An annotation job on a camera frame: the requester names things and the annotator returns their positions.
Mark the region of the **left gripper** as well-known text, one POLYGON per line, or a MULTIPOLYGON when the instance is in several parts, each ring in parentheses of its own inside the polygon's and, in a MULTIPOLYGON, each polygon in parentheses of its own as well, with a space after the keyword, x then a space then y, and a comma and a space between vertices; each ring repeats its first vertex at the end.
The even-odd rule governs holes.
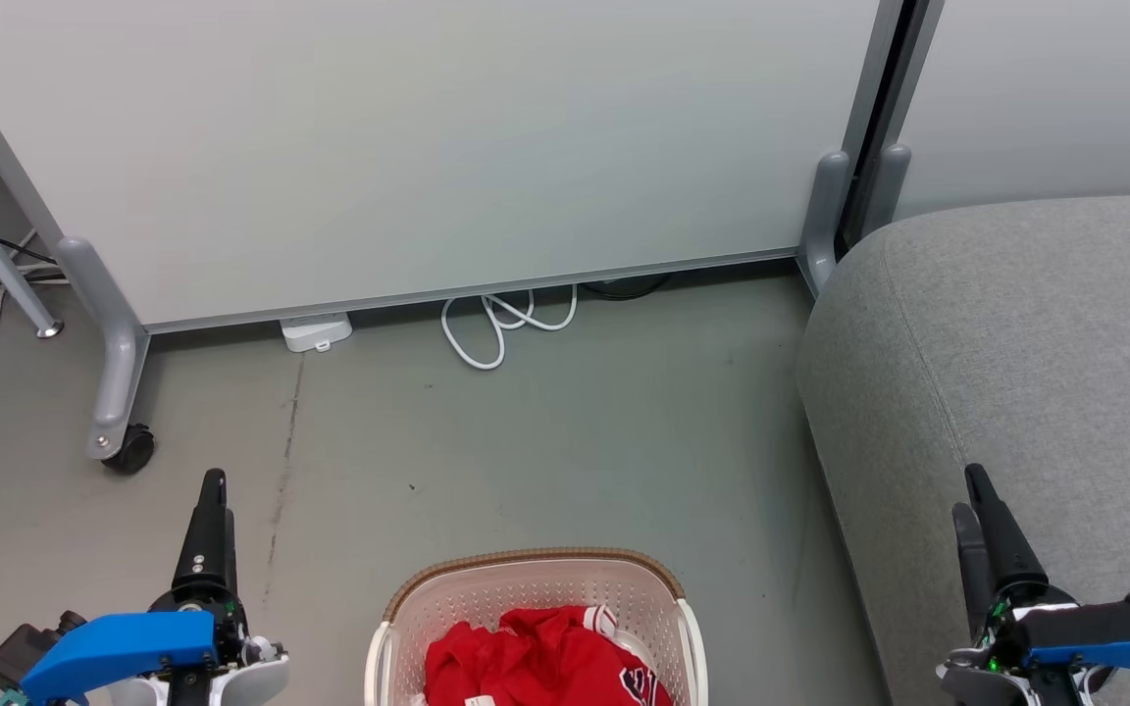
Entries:
POLYGON ((247 665, 247 616, 240 600, 236 517, 226 497, 226 473, 208 469, 189 518, 172 589, 151 612, 202 612, 214 617, 214 648, 193 666, 162 659, 157 678, 169 685, 167 705, 208 705, 217 680, 247 665))

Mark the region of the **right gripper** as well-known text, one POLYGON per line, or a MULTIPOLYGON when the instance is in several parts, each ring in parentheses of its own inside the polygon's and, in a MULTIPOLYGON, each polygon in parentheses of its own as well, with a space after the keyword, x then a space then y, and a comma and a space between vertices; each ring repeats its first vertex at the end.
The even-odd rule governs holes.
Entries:
POLYGON ((964 469, 970 505, 951 509, 956 558, 972 644, 950 652, 938 666, 939 687, 954 705, 1093 705, 1095 689, 1113 669, 1072 662, 1026 663, 1012 643, 1023 618, 1070 611, 1081 603, 1049 586, 1048 573, 986 469, 964 469))

